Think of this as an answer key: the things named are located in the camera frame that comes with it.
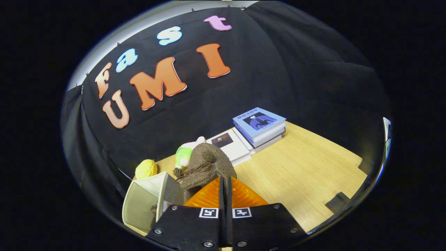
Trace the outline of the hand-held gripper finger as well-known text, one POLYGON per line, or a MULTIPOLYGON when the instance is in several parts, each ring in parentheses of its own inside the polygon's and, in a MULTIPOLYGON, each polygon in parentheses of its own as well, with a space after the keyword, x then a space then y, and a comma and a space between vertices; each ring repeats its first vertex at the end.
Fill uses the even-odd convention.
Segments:
POLYGON ((221 228, 224 226, 223 180, 218 181, 214 192, 216 207, 188 207, 173 204, 167 208, 147 240, 169 251, 220 251, 221 228))
POLYGON ((226 243, 233 251, 290 251, 306 239, 306 231, 282 203, 236 205, 239 189, 232 186, 237 181, 228 180, 226 196, 226 243))

